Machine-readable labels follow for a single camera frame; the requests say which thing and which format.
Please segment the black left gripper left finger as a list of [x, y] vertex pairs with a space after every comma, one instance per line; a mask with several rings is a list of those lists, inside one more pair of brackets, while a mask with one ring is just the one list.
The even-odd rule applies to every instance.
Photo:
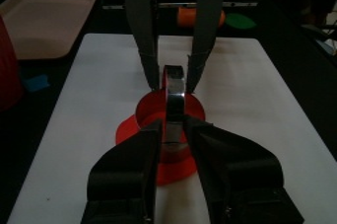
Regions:
[[79, 224], [154, 224], [161, 138], [157, 119], [101, 156]]

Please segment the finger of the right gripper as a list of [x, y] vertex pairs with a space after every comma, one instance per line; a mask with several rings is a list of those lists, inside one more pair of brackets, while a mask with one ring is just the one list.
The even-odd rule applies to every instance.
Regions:
[[195, 0], [191, 51], [187, 56], [185, 91], [191, 93], [201, 79], [206, 59], [213, 49], [222, 0]]
[[125, 0], [125, 11], [146, 81], [150, 89], [157, 90], [159, 88], [159, 65], [153, 0]]

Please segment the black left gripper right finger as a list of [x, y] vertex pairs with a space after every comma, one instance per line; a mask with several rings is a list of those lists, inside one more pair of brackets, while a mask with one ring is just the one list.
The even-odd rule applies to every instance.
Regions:
[[303, 224], [281, 162], [258, 143], [189, 116], [183, 133], [210, 224]]

